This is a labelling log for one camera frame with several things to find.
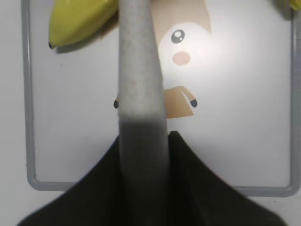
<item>cartoon arm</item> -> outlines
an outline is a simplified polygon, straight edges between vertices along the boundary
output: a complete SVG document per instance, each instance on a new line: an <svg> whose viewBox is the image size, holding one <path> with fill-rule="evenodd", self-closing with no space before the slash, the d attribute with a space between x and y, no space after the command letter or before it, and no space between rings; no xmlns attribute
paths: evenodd
<svg viewBox="0 0 301 226"><path fill-rule="evenodd" d="M180 86L182 93L189 99L191 106L197 107L198 102L192 93L189 92L184 86Z"/></svg>
<svg viewBox="0 0 301 226"><path fill-rule="evenodd" d="M119 107L119 94L114 101L114 108L117 109Z"/></svg>

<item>yellow object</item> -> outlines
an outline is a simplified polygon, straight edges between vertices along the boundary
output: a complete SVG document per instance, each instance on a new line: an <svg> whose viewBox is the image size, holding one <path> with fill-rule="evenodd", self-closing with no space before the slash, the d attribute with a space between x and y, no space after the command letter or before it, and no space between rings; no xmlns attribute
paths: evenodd
<svg viewBox="0 0 301 226"><path fill-rule="evenodd" d="M301 9L301 0L289 0L291 7L294 10L300 10Z"/></svg>
<svg viewBox="0 0 301 226"><path fill-rule="evenodd" d="M55 0L49 46L65 46L89 37L117 12L118 6L118 0Z"/></svg>

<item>brown shape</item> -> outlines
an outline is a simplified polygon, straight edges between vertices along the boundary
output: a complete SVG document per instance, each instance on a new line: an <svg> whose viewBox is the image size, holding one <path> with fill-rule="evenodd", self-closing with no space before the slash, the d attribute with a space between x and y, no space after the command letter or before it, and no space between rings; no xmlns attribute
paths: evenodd
<svg viewBox="0 0 301 226"><path fill-rule="evenodd" d="M195 99L184 86L165 90L165 105L168 119L193 116L193 112L184 95L189 101Z"/></svg>
<svg viewBox="0 0 301 226"><path fill-rule="evenodd" d="M211 32L206 0L152 0L152 14L157 44L170 28L185 22Z"/></svg>

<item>banana tip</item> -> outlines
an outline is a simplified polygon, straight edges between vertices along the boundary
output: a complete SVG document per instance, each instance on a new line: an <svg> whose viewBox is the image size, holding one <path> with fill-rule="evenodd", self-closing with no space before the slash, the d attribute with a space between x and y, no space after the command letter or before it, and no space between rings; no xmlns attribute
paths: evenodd
<svg viewBox="0 0 301 226"><path fill-rule="evenodd" d="M54 49L55 47L53 45L50 44L50 42L48 43L49 48Z"/></svg>

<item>gray whiteboard frame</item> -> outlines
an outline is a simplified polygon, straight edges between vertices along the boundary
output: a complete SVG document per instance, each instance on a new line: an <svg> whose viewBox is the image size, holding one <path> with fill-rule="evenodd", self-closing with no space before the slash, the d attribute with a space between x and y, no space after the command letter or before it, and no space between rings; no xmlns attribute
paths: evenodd
<svg viewBox="0 0 301 226"><path fill-rule="evenodd" d="M30 0L21 0L22 38L24 61L24 101L26 129L27 180L36 190L66 191L74 185L72 182L42 182L36 177L34 112L32 98L32 59L30 35ZM290 183L287 187L235 187L246 196L288 197L300 188L300 149L301 149L301 14L295 14L292 20L291 55L291 156Z"/></svg>

